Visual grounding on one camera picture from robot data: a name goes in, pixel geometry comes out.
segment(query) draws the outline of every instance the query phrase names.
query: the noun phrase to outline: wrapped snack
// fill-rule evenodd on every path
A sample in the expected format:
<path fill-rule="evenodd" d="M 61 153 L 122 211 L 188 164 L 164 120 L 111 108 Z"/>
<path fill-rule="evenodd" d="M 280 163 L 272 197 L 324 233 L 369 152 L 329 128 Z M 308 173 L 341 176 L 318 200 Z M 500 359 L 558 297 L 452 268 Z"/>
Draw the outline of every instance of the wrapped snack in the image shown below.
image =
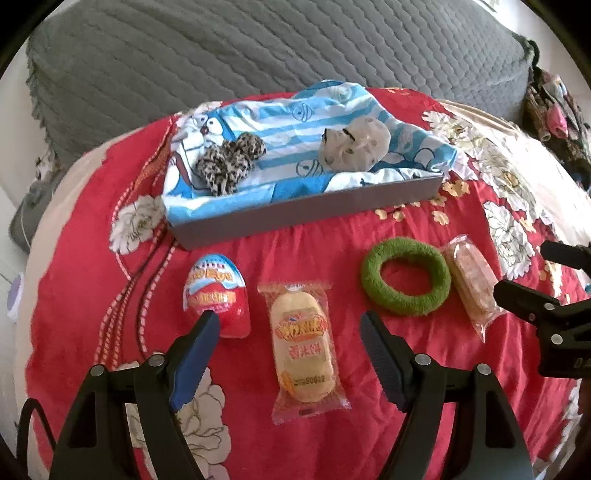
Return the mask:
<path fill-rule="evenodd" d="M 495 274 L 480 250 L 466 235 L 455 237 L 441 249 L 441 253 L 472 326 L 484 343 L 486 329 L 504 312 L 493 297 L 493 289 L 497 283 Z"/>
<path fill-rule="evenodd" d="M 271 415 L 275 424 L 350 408 L 339 379 L 327 288 L 320 283 L 258 288 L 267 301 L 280 386 Z"/>
<path fill-rule="evenodd" d="M 185 283 L 183 310 L 195 321 L 205 310 L 217 313 L 221 337 L 244 338 L 251 332 L 244 278 L 224 255 L 209 254 L 195 262 Z"/>

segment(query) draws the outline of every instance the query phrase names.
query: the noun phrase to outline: green fabric ring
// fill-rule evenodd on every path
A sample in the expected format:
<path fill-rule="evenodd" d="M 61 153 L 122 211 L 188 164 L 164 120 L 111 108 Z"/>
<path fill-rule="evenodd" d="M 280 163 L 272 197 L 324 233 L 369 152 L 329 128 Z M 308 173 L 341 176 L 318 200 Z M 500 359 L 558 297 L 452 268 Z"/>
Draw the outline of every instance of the green fabric ring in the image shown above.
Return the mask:
<path fill-rule="evenodd" d="M 381 275 L 382 265 L 393 258 L 403 258 L 425 267 L 433 289 L 425 295 L 410 296 L 394 290 Z M 370 299 L 399 315 L 427 315 L 437 310 L 449 295 L 452 278 L 442 254 L 435 247 L 404 236 L 375 245 L 361 267 L 361 283 Z"/>

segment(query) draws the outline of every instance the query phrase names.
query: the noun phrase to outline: leopard print hair scrunchie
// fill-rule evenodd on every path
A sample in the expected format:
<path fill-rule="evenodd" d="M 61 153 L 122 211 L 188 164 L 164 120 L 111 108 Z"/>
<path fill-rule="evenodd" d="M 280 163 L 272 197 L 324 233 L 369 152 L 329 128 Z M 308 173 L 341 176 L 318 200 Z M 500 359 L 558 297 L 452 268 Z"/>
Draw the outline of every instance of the leopard print hair scrunchie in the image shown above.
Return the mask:
<path fill-rule="evenodd" d="M 254 161 L 267 153 L 264 140 L 248 132 L 236 141 L 224 140 L 221 146 L 209 147 L 197 161 L 199 176 L 214 197 L 236 192 L 238 182 L 254 169 Z"/>

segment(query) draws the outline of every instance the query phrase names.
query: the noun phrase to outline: gray quilted blanket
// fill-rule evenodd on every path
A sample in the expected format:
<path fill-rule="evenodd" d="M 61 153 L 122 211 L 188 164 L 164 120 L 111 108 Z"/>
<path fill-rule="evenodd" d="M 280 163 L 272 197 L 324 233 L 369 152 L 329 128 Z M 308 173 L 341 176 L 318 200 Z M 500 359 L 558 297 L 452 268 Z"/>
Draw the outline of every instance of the gray quilted blanket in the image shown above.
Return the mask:
<path fill-rule="evenodd" d="M 322 79 L 516 121 L 532 57 L 473 0 L 80 0 L 28 43 L 34 115 L 65 165 L 203 101 Z"/>

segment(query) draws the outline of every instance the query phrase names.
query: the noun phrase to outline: cartoon print towel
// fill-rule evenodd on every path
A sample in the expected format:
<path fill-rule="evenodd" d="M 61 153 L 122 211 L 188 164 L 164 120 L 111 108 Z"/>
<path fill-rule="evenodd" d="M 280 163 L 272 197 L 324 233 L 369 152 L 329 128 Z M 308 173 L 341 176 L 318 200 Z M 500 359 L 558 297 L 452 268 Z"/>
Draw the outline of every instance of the cartoon print towel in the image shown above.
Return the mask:
<path fill-rule="evenodd" d="M 368 115 L 390 130 L 389 153 L 369 172 L 333 172 L 319 161 L 325 128 L 347 127 Z M 240 101 L 210 112 L 193 110 L 177 122 L 163 202 L 173 225 L 301 196 L 435 176 L 450 170 L 454 147 L 392 116 L 356 83 L 325 80 L 290 99 Z M 197 159 L 213 144 L 251 132 L 267 144 L 255 170 L 235 194 L 213 197 L 196 173 Z"/>

